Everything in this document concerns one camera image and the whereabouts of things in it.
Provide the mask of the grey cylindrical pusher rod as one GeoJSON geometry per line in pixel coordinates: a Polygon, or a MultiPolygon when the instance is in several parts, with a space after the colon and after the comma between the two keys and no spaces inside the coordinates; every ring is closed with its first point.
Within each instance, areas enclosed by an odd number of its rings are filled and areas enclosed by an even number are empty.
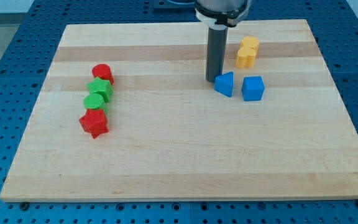
{"type": "Polygon", "coordinates": [[[208,29],[206,80],[214,83],[215,78],[222,74],[227,39],[226,26],[222,29],[208,29]]]}

